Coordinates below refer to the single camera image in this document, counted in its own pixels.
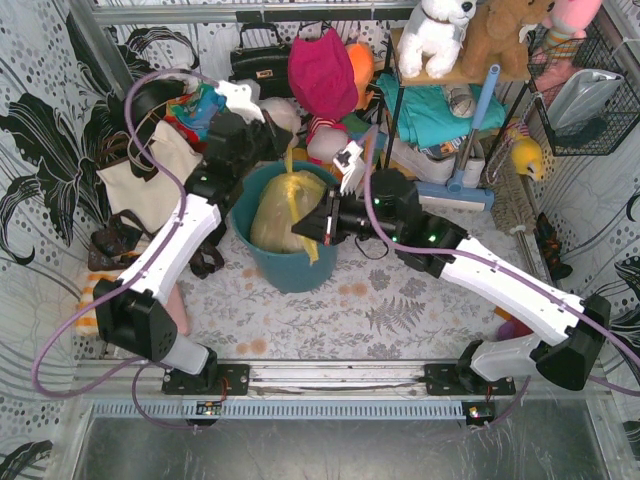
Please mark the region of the yellow trash bag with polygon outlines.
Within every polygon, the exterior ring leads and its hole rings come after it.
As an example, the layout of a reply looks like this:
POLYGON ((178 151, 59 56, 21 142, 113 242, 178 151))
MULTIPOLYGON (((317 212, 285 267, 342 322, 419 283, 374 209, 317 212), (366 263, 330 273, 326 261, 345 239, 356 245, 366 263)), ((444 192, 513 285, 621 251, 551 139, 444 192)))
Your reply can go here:
POLYGON ((293 148, 284 160, 285 172, 268 181, 250 229, 250 242, 269 253, 304 252, 309 264, 319 260, 318 244, 292 232, 292 227, 309 214, 326 192, 326 182, 307 170, 294 170, 293 148))

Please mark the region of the teal trash bin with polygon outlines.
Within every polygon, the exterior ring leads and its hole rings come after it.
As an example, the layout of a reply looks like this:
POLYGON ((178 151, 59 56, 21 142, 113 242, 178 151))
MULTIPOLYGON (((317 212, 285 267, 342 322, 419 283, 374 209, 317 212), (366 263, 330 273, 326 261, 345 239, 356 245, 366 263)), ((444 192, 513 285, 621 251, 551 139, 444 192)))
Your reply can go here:
POLYGON ((243 193, 231 210, 229 222, 265 280, 282 293, 302 293, 319 288, 331 277, 338 258, 336 246, 320 244, 319 259, 311 264, 305 251, 272 253, 250 242, 261 193, 270 180, 284 172, 282 161, 256 167, 243 180, 243 193))

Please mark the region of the blue floor mop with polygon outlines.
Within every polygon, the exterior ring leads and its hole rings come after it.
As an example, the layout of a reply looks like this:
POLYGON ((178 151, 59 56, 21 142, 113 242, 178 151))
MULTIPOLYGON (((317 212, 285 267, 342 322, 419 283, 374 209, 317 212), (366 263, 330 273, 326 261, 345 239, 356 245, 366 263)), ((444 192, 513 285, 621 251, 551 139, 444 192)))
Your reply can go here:
POLYGON ((463 148, 456 155, 454 169, 450 178, 443 185, 422 181, 415 183, 419 200, 423 205, 473 211, 489 211, 493 206, 494 193, 485 188, 465 187, 464 175, 475 137, 486 115, 500 72, 501 67, 499 64, 492 64, 488 69, 477 101, 470 131, 463 143, 463 148))

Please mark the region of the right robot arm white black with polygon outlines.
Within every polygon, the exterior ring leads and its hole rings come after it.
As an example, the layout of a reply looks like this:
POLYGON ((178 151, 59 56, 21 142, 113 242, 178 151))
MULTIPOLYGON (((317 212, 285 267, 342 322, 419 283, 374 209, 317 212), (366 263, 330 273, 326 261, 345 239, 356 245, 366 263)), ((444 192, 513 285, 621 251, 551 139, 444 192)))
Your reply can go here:
POLYGON ((500 259, 464 228, 424 211, 414 182, 395 169, 374 172, 370 194, 328 188, 318 205, 294 222, 295 234, 324 245, 348 236, 388 236, 408 267, 465 287, 513 315, 530 334, 471 342, 458 359, 454 386, 482 393, 510 376, 538 374, 570 391, 584 388, 604 344, 610 304, 558 291, 500 259))

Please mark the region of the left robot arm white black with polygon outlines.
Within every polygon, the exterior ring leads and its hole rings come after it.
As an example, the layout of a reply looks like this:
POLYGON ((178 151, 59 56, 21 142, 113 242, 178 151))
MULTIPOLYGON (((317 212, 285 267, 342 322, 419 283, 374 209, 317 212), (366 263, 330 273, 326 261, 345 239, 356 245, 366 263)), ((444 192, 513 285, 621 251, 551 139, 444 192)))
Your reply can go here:
POLYGON ((230 111, 213 116, 208 151, 184 183, 174 212, 144 253, 115 281, 94 288, 100 338, 168 368, 181 380, 175 394, 209 393, 224 384, 217 354, 179 333, 166 303, 181 272, 203 242, 223 231, 254 166, 281 157, 293 135, 264 112, 245 121, 230 111))

